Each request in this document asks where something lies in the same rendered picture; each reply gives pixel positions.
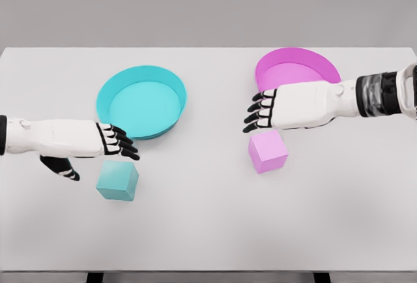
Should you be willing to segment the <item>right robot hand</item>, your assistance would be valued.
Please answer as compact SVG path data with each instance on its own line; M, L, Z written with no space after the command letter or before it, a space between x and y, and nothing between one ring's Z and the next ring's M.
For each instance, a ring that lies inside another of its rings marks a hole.
M260 128L281 130L315 128L333 119L328 82L304 82L281 85L253 96L245 118L244 133Z

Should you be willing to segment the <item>cyan round plate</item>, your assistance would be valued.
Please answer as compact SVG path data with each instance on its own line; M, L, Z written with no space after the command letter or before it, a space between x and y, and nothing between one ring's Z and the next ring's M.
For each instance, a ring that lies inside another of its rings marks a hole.
M176 74L142 65L120 71L101 87L96 113L101 123L123 129L129 138L149 140L175 126L187 99L186 86Z

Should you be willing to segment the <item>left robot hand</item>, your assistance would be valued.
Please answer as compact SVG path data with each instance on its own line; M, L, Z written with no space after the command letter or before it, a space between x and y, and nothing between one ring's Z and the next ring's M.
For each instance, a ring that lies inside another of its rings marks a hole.
M41 121L42 131L36 141L35 150L40 153L40 161L57 175L79 181L70 157L95 158L119 155L138 161L138 150L126 132L111 124L96 123L91 120L57 119Z

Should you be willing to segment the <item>pink cube block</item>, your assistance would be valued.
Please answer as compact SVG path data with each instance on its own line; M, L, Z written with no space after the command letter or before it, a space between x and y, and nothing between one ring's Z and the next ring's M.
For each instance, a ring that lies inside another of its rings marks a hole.
M283 168L289 155L277 130L251 136L248 154L257 173Z

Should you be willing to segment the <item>cyan cube block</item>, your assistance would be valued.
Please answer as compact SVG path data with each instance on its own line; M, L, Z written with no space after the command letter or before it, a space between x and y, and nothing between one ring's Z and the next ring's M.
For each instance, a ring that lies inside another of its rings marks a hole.
M105 160L96 189L107 200L133 201L138 179L133 162Z

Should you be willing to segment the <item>pink round plate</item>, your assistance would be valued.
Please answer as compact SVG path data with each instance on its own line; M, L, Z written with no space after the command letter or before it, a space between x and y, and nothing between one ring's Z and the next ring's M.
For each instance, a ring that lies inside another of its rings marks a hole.
M281 85L326 81L341 82L336 67L324 56L305 48L286 47L268 52L255 67L258 90Z

